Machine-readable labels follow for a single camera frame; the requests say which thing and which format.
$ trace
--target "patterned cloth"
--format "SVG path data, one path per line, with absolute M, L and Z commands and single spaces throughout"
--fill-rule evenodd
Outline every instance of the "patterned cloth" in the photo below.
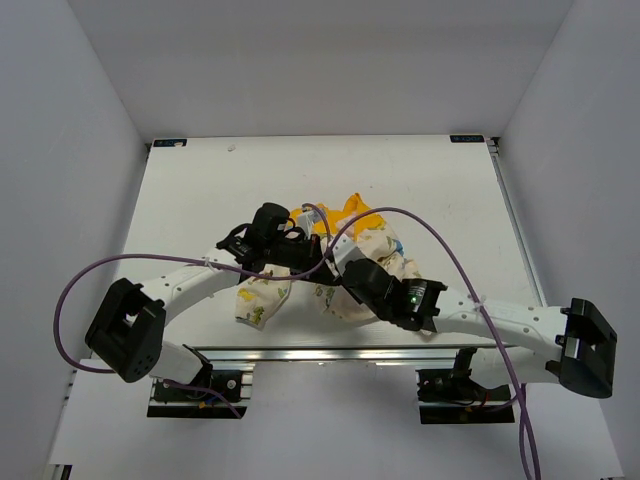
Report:
M 332 235 L 355 215 L 370 210 L 358 193 L 349 197 L 341 211 L 329 210 L 323 204 L 318 204 L 318 207 L 325 213 Z M 297 220 L 301 213 L 300 209 L 294 210 L 291 217 Z M 324 223 L 316 223 L 313 230 L 322 238 L 323 250 L 326 249 L 327 233 Z M 404 257 L 402 243 L 380 215 L 372 214 L 358 220 L 347 230 L 346 235 L 356 242 L 364 255 L 375 260 L 398 279 L 420 278 L 418 266 L 413 260 Z M 280 277 L 289 275 L 289 269 L 266 265 L 262 273 Z M 236 318 L 251 326 L 263 328 L 265 322 L 289 297 L 291 284 L 291 281 L 248 279 L 238 290 Z M 346 321 L 361 321 L 375 317 L 369 308 L 359 305 L 342 287 L 316 285 L 313 299 L 320 311 Z

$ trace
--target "cloth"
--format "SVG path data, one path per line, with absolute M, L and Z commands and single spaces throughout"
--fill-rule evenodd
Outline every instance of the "cloth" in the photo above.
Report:
M 325 213 L 332 235 L 354 216 L 371 210 L 360 194 L 355 193 L 346 201 L 342 210 L 329 210 L 318 204 Z M 293 210 L 291 218 L 297 220 L 301 209 Z M 322 239 L 323 250 L 327 247 L 327 232 L 322 221 L 316 223 L 313 232 Z M 420 278 L 417 264 L 405 258 L 404 248 L 389 224 L 377 214 L 368 215 L 356 221 L 346 232 L 368 258 L 375 260 L 388 273 L 399 280 Z M 271 276 L 289 275 L 289 269 L 266 265 L 262 273 Z M 291 281 L 272 281 L 250 278 L 240 286 L 236 297 L 235 316 L 239 321 L 256 328 L 263 328 L 287 300 L 292 288 Z M 321 312 L 327 312 L 345 321 L 362 321 L 375 317 L 365 305 L 360 305 L 342 287 L 316 285 L 313 300 Z

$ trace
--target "crumpled fabric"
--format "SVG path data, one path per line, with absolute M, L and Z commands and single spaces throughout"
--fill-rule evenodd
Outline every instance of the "crumpled fabric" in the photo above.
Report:
M 329 210 L 318 204 L 325 213 L 332 235 L 351 218 L 370 210 L 360 194 L 355 193 L 346 201 L 342 210 Z M 297 220 L 301 209 L 293 210 L 291 217 Z M 322 221 L 316 223 L 313 232 L 322 239 L 323 250 L 326 249 L 327 232 Z M 346 232 L 368 258 L 376 261 L 388 273 L 399 280 L 404 278 L 420 278 L 415 261 L 405 258 L 404 248 L 389 224 L 377 214 L 368 215 L 353 224 Z M 261 273 L 270 276 L 289 275 L 289 269 L 276 265 L 265 265 Z M 236 318 L 248 325 L 262 329 L 286 302 L 291 294 L 292 281 L 272 281 L 250 278 L 240 285 L 236 296 Z M 365 305 L 356 302 L 342 287 L 316 285 L 313 290 L 313 301 L 321 312 L 329 313 L 345 321 L 362 321 L 375 318 Z

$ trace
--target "white backdrop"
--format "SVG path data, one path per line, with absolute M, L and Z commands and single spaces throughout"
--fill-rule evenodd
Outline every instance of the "white backdrop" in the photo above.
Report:
M 626 478 L 640 478 L 640 3 L 578 1 L 503 138 L 549 303 L 591 299 L 618 331 L 602 409 Z
M 53 345 L 57 296 L 84 265 L 122 248 L 144 145 L 64 0 L 9 0 L 0 14 L 0 464 L 36 479 L 71 369 Z M 69 352 L 109 269 L 65 309 Z
M 70 0 L 146 141 L 499 135 L 571 0 Z

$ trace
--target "gray wall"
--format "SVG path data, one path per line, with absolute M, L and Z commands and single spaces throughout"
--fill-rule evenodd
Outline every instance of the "gray wall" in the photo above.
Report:
M 39 478 L 71 369 L 51 324 L 57 295 L 92 260 L 118 251 L 144 146 L 64 0 L 8 0 L 0 14 L 0 476 Z M 107 271 L 64 312 L 82 349 Z
M 577 1 L 502 141 L 549 301 L 592 299 L 618 331 L 614 396 L 602 408 L 631 479 L 640 478 L 638 19 L 637 1 Z
M 502 133 L 571 0 L 70 0 L 142 136 Z

